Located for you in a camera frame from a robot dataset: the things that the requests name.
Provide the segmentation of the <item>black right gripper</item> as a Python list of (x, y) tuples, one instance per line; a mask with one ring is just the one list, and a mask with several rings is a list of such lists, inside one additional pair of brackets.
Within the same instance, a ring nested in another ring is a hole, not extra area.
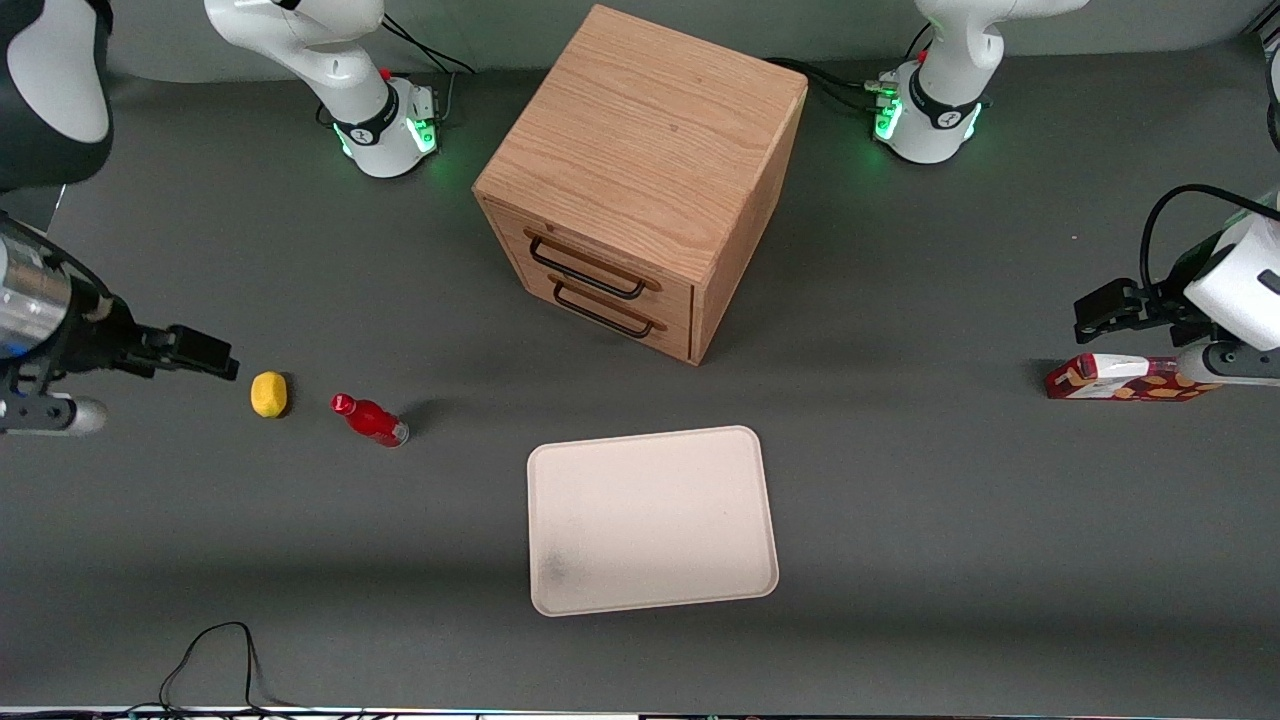
[(232, 352), (228, 342), (186, 325), (140, 325), (124, 301), (73, 284), (70, 306), (45, 359), (45, 377), (110, 370), (152, 379), (183, 368), (234, 382), (241, 365)]

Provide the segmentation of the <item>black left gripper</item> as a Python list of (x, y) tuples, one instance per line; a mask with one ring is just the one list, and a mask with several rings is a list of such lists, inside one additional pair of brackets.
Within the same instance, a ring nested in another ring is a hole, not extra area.
[(1167, 327), (1174, 347), (1213, 337), (1213, 322), (1187, 300), (1185, 288), (1213, 256), (1222, 232), (1183, 252), (1164, 279), (1164, 288), (1143, 288), (1135, 282), (1108, 282), (1074, 302), (1074, 337), (1078, 345), (1115, 331)]

